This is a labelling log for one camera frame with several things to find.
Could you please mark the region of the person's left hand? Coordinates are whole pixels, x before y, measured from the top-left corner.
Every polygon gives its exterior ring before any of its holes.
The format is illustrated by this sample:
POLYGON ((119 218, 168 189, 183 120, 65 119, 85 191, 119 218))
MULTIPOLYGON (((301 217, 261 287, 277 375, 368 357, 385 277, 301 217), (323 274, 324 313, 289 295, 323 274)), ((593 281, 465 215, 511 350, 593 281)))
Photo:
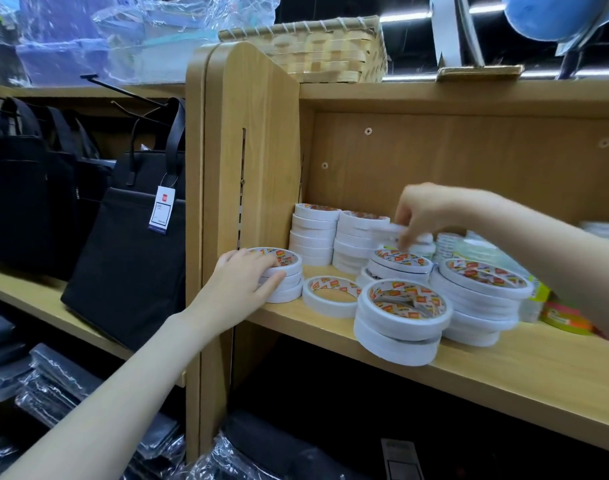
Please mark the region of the person's left hand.
POLYGON ((233 328, 258 310, 254 291, 267 280, 261 277, 269 267, 277 266, 272 255, 247 249, 222 255, 215 269, 192 303, 181 313, 182 319, 208 341, 233 328))

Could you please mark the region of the person's left forearm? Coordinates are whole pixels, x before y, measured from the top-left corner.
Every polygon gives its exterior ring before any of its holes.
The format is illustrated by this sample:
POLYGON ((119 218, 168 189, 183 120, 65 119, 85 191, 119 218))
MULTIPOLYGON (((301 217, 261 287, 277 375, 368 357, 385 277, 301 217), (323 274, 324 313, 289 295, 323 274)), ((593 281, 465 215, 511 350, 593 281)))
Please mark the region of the person's left forearm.
POLYGON ((212 314, 171 316, 0 480, 119 480, 181 372, 217 329, 212 314))

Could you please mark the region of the stack of clear tape rolls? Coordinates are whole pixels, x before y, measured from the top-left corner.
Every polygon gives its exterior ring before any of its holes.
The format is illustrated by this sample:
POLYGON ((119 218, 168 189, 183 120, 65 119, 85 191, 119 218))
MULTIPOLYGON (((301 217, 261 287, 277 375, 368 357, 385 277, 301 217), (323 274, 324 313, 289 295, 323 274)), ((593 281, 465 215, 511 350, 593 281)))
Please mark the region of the stack of clear tape rolls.
POLYGON ((452 258, 457 245, 464 239, 462 235, 450 232, 437 233, 435 237, 434 262, 452 258))

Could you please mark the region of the stacks of white tape rolls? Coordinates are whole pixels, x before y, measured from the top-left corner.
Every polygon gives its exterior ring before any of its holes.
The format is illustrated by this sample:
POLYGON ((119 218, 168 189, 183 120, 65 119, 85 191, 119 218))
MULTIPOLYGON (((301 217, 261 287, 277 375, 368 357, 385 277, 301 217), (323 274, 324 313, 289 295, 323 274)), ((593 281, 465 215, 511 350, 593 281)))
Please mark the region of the stacks of white tape rolls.
POLYGON ((285 277, 267 302, 300 300, 314 314, 352 320, 367 351, 411 367, 431 363, 443 338, 490 347, 516 327, 531 282, 482 261, 434 262, 434 252, 383 247, 368 230, 385 223, 377 214, 295 204, 285 250, 302 258, 302 273, 285 277))

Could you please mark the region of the white and blue price tag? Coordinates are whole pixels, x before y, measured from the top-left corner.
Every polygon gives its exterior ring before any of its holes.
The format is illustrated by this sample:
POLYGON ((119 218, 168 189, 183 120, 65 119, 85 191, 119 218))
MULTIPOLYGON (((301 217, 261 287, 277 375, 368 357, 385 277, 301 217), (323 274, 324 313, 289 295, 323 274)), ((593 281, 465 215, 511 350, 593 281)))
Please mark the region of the white and blue price tag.
POLYGON ((148 222, 148 228, 156 233, 165 235, 172 216, 176 190, 172 187, 159 185, 154 199, 153 208, 148 222))

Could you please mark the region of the black tote bag with tag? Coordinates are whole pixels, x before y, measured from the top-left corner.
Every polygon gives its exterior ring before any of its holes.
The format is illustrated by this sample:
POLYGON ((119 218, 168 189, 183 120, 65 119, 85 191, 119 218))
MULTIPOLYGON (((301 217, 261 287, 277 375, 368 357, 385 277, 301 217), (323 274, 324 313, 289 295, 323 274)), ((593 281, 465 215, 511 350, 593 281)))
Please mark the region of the black tote bag with tag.
POLYGON ((185 102, 170 98, 146 114, 169 123, 163 149, 131 147, 110 186, 61 302, 84 322, 137 351, 185 306, 185 102), (157 187, 176 190, 167 233, 148 228, 157 187))

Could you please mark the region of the wooden sign base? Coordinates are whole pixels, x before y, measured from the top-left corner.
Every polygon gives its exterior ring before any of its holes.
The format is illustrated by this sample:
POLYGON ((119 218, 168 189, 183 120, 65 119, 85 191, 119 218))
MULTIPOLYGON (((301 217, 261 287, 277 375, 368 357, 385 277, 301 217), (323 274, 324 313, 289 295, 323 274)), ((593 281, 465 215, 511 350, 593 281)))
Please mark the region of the wooden sign base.
POLYGON ((437 82, 516 81, 524 65, 443 67, 437 72, 437 82))

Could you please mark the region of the black label card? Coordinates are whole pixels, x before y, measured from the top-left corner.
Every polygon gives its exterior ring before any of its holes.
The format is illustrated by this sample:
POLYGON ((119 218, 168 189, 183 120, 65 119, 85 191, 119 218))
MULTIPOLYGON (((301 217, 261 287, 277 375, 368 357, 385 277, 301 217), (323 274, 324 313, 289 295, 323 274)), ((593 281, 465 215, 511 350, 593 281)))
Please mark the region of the black label card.
POLYGON ((387 480, 425 480, 413 442, 381 438, 381 448, 387 480))

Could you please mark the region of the ceiling strip light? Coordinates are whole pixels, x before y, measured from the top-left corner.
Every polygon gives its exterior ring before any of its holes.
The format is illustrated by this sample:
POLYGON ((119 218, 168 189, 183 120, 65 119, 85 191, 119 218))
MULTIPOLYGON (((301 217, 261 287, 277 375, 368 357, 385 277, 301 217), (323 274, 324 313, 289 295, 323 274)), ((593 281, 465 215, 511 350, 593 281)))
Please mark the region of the ceiling strip light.
MULTIPOLYGON (((483 4, 476 4, 470 6, 469 14, 471 15, 486 15, 501 13, 506 8, 506 4, 503 2, 486 2, 483 4)), ((389 15, 381 15, 380 23, 400 23, 400 22, 412 22, 416 20, 426 20, 431 18, 432 11, 430 9, 411 11, 407 13, 394 13, 389 15)))
MULTIPOLYGON (((526 70, 520 78, 533 80, 554 80, 559 72, 554 70, 526 70)), ((437 80, 437 72, 434 73, 409 73, 399 75, 386 75, 383 82, 434 82, 437 80)), ((572 79, 609 79, 608 68, 581 68, 574 72, 572 79)))

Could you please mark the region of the wooden bag shelf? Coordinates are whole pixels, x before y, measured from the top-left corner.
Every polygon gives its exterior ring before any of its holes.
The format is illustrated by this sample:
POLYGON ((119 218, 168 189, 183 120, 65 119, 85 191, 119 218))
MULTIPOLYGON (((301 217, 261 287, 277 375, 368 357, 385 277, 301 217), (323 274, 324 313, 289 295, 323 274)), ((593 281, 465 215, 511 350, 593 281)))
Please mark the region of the wooden bag shelf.
MULTIPOLYGON (((9 89, 4 90, 0 95, 0 107, 6 98, 16 97, 13 97, 9 89)), ((31 108, 35 118, 39 122, 45 140, 50 144, 52 128, 48 110, 45 106, 39 106, 38 104, 27 105, 31 108)), ((85 244, 80 247, 77 261, 84 246, 85 244)), ((58 327, 78 339, 86 340, 96 347, 110 352, 116 349, 125 353, 127 348, 109 338, 97 328, 84 322, 61 302, 61 296, 68 281, 59 280, 51 276, 24 273, 0 263, 0 300, 19 308, 25 313, 42 319, 52 326, 58 327)))

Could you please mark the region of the pile of plastic-wrapped black bags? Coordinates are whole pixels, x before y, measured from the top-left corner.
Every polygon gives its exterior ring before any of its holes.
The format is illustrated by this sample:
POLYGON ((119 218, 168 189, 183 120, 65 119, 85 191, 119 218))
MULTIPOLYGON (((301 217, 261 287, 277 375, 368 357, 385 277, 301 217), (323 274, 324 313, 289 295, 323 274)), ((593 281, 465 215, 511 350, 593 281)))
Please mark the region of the pile of plastic-wrapped black bags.
MULTIPOLYGON (((40 343, 29 349, 0 315, 0 404, 16 406, 45 427, 56 426, 102 380, 40 343)), ((0 436, 0 475, 20 456, 0 436)), ((177 421, 158 413, 119 480, 171 480, 185 467, 186 441, 177 421)))

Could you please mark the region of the black metal display hook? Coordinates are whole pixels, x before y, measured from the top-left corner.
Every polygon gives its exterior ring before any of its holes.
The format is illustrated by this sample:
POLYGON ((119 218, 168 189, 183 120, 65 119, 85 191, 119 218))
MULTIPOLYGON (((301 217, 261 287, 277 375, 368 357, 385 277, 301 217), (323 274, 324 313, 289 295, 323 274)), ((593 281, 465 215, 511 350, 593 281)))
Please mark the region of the black metal display hook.
POLYGON ((97 86, 100 86, 102 88, 107 88, 107 89, 109 89, 109 90, 111 90, 111 91, 113 91, 115 93, 119 93, 121 95, 124 95, 124 96, 130 97, 130 98, 139 100, 141 102, 144 102, 144 103, 147 103, 147 104, 150 104, 150 105, 154 105, 156 107, 165 107, 165 104, 160 103, 160 102, 158 102, 156 100, 149 99, 147 97, 137 95, 137 94, 132 93, 130 91, 127 91, 127 90, 125 90, 123 88, 119 88, 119 87, 113 86, 113 85, 111 85, 111 84, 109 84, 107 82, 103 82, 103 81, 101 81, 99 79, 99 76, 97 74, 83 74, 83 75, 80 75, 79 78, 82 79, 82 80, 85 80, 87 82, 90 82, 92 84, 95 84, 97 86))

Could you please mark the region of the clear plastic-wrapped pack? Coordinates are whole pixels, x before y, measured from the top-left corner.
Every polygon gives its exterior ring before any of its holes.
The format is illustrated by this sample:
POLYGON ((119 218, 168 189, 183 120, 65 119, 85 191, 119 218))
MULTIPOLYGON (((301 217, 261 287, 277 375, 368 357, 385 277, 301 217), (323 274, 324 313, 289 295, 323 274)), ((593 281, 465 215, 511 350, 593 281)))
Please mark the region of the clear plastic-wrapped pack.
POLYGON ((92 15, 108 42, 108 75, 118 83, 180 83, 194 51, 220 31, 272 25, 281 0, 146 1, 92 15))

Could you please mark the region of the large black handbag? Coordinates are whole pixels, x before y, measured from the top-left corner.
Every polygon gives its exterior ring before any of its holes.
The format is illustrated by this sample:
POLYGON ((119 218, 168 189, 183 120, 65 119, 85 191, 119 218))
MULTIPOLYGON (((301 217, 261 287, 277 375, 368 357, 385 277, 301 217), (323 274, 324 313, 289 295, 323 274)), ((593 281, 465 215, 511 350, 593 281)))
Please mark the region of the large black handbag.
POLYGON ((80 252, 76 157, 45 140, 31 108, 0 107, 0 263, 67 281, 80 252))

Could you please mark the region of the blue plastic-wrapped box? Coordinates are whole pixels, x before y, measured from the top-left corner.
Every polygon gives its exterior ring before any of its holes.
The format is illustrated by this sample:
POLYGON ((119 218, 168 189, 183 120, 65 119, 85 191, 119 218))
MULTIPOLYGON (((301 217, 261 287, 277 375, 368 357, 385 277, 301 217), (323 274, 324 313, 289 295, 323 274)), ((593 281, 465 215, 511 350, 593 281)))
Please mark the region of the blue plastic-wrapped box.
POLYGON ((19 0, 17 53, 33 86, 86 85, 108 76, 108 42, 92 20, 114 0, 19 0))

